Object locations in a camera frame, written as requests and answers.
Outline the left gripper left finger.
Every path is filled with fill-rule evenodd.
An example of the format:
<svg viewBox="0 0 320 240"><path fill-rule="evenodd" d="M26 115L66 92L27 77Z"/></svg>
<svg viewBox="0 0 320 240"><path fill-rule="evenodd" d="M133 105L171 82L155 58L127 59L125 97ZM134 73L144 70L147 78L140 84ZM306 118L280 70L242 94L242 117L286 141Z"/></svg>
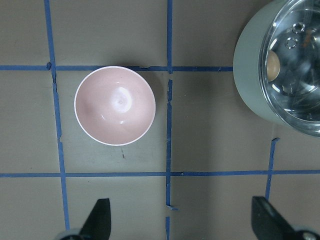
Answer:
<svg viewBox="0 0 320 240"><path fill-rule="evenodd" d="M109 198L96 201L81 228L63 231L57 240L108 240L111 236L111 204Z"/></svg>

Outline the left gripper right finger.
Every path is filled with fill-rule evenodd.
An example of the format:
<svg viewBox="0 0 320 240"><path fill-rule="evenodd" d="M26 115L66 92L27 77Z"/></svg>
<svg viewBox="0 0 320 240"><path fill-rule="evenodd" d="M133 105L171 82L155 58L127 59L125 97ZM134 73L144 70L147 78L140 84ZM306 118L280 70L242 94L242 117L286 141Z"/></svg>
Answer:
<svg viewBox="0 0 320 240"><path fill-rule="evenodd" d="M258 240L318 240L309 229L293 228L263 196L251 199L251 228Z"/></svg>

